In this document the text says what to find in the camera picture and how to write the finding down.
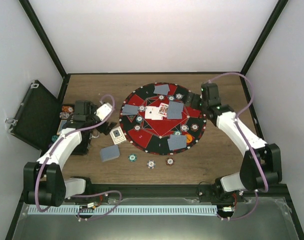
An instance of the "white card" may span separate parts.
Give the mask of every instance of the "white card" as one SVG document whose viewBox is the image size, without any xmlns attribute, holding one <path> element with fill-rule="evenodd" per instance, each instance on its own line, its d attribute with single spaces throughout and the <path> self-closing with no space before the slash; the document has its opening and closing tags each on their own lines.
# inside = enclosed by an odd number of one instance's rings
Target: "white card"
<svg viewBox="0 0 304 240">
<path fill-rule="evenodd" d="M 159 107 L 147 106 L 145 108 L 145 119 L 151 120 L 163 120 L 163 117 L 158 115 Z"/>
</svg>

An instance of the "poker mat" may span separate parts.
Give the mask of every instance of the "poker mat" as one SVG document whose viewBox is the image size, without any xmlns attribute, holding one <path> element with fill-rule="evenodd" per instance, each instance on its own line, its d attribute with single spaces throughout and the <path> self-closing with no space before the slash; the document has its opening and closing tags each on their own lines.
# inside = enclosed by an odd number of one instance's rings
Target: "poker mat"
<svg viewBox="0 0 304 240">
<path fill-rule="evenodd" d="M 169 86 L 169 92 L 164 97 L 153 93 L 155 86 L 159 85 Z M 161 103 L 169 104 L 169 98 L 175 102 L 184 103 L 189 92 L 190 90 L 177 84 L 156 82 L 141 86 L 130 93 L 123 102 L 119 119 L 127 140 L 135 147 L 150 154 L 173 155 L 190 149 L 200 140 L 206 128 L 206 115 L 202 114 L 200 110 L 184 106 L 182 119 L 163 117 L 162 120 L 153 120 L 145 118 L 147 106 L 159 107 Z M 134 105 L 144 110 L 139 110 L 136 115 L 122 115 L 124 105 Z M 173 134 L 187 136 L 185 148 L 170 150 L 167 140 Z"/>
</svg>

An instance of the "white vent grille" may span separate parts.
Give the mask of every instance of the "white vent grille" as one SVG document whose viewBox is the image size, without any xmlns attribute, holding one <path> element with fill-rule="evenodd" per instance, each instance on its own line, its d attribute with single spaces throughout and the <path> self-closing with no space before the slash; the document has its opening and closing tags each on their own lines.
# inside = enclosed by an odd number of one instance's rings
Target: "white vent grille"
<svg viewBox="0 0 304 240">
<path fill-rule="evenodd" d="M 102 205 L 95 210 L 86 209 L 81 215 L 103 215 L 113 206 Z M 80 206 L 62 205 L 60 207 L 51 207 L 46 212 L 39 212 L 35 205 L 29 207 L 29 215 L 76 215 Z M 211 205 L 162 205 L 162 206 L 118 206 L 110 215 L 191 215 L 191 216 L 215 216 L 216 206 Z"/>
</svg>

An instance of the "metal bracket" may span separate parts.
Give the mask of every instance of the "metal bracket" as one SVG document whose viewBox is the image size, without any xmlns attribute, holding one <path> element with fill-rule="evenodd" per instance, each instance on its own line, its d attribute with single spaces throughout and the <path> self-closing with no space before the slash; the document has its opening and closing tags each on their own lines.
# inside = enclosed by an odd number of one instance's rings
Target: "metal bracket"
<svg viewBox="0 0 304 240">
<path fill-rule="evenodd" d="M 38 83 L 32 83 L 31 84 L 31 89 L 36 89 L 39 87 L 39 84 Z"/>
<path fill-rule="evenodd" d="M 17 120 L 16 120 L 15 118 L 8 117 L 8 118 L 5 120 L 5 123 L 6 123 L 6 124 L 10 124 L 10 125 L 12 125 L 12 126 L 16 126 Z"/>
</svg>

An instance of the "green poker chip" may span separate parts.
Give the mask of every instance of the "green poker chip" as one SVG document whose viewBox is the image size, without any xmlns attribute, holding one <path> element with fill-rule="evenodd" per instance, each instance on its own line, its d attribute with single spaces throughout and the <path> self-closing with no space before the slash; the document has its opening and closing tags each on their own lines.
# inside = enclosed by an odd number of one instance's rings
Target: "green poker chip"
<svg viewBox="0 0 304 240">
<path fill-rule="evenodd" d="M 128 160 L 131 162 L 135 162 L 137 159 L 137 156 L 135 154 L 131 154 L 128 156 Z"/>
</svg>

